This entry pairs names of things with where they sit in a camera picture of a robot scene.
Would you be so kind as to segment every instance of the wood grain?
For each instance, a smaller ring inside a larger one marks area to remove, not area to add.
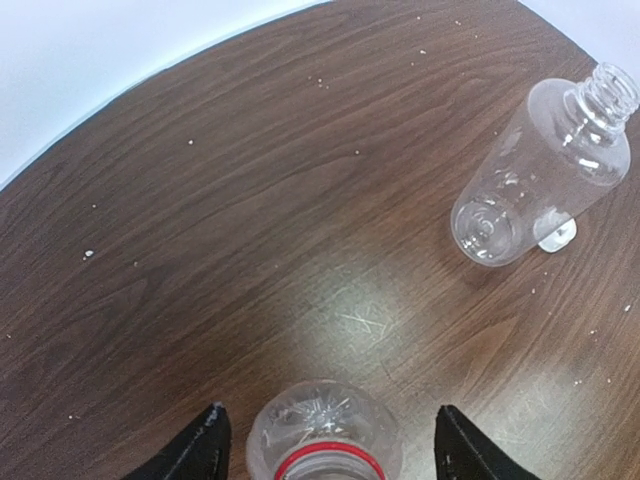
[[[222,400],[246,479],[313,377],[396,413],[406,479],[443,403],[542,478],[639,478],[637,166],[552,256],[448,228],[526,91],[592,67],[511,1],[344,0],[115,100],[0,194],[0,478],[117,479]]]

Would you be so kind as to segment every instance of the plastic bottle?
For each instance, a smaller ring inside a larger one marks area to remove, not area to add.
[[[582,83],[535,85],[453,207],[462,251],[501,266],[545,239],[562,241],[567,222],[627,174],[625,123],[639,103],[638,86],[610,64]]]
[[[362,390],[301,383],[256,417],[247,465],[253,480],[395,480],[401,440],[391,413]]]

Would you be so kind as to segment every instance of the dark wood tabletop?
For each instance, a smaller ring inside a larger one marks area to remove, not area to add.
[[[395,412],[405,479],[447,403],[541,478],[640,478],[638,166],[557,254],[449,231],[528,89],[593,65],[512,1],[343,0],[112,102],[0,194],[0,478],[117,479],[221,400],[246,479],[316,377]]]

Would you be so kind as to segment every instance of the white plastic piece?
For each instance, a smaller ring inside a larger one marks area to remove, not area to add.
[[[558,230],[538,243],[538,246],[547,253],[556,253],[569,245],[569,242],[576,238],[577,233],[578,226],[576,225],[576,221],[572,218]]]

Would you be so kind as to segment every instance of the bottle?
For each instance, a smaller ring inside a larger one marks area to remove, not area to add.
[[[453,207],[462,251],[496,267],[545,239],[562,241],[629,171],[624,129],[639,104],[638,85],[610,64],[582,83],[535,85]]]
[[[282,392],[256,417],[247,441],[253,480],[395,480],[401,465],[389,410],[332,380]]]

